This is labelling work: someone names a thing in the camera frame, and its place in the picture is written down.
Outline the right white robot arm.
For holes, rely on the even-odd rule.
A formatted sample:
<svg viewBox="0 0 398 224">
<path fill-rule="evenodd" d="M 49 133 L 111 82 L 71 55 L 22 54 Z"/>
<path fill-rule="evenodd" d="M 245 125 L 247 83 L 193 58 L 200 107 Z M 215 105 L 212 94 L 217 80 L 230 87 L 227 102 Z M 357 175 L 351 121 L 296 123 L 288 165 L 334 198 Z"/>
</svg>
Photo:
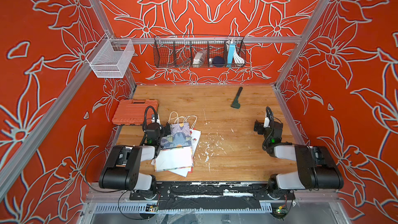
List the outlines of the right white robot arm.
<svg viewBox="0 0 398 224">
<path fill-rule="evenodd" d="M 294 172 L 273 174 L 266 190 L 269 194 L 287 190 L 342 189 L 343 176 L 329 150 L 324 146 L 308 146 L 283 142 L 283 123 L 274 117 L 270 107 L 265 109 L 263 122 L 255 121 L 254 131 L 264 137 L 262 149 L 273 158 L 296 163 Z"/>
</svg>

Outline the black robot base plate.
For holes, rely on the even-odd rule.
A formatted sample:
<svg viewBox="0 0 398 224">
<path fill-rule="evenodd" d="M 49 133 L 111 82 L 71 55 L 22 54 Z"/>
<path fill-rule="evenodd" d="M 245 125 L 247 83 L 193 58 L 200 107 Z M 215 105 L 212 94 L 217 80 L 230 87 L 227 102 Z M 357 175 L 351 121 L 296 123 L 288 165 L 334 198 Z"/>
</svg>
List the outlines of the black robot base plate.
<svg viewBox="0 0 398 224">
<path fill-rule="evenodd" d="M 272 209 L 290 208 L 295 203 L 293 190 L 269 194 L 266 182 L 250 181 L 160 181 L 154 197 L 131 192 L 129 200 L 154 201 L 165 208 L 255 208 L 270 203 Z"/>
</svg>

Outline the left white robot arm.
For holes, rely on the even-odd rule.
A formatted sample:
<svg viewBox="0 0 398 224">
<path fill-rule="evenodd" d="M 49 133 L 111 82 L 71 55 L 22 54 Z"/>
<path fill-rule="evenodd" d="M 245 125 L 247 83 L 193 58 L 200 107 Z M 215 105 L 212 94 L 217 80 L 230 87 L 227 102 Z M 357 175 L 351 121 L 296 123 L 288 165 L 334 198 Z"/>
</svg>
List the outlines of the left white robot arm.
<svg viewBox="0 0 398 224">
<path fill-rule="evenodd" d="M 155 176 L 140 173 L 140 166 L 143 161 L 157 158 L 162 149 L 161 141 L 171 133 L 171 127 L 160 124 L 153 106 L 146 107 L 142 127 L 144 136 L 140 145 L 111 148 L 98 180 L 101 189 L 157 193 Z"/>
</svg>

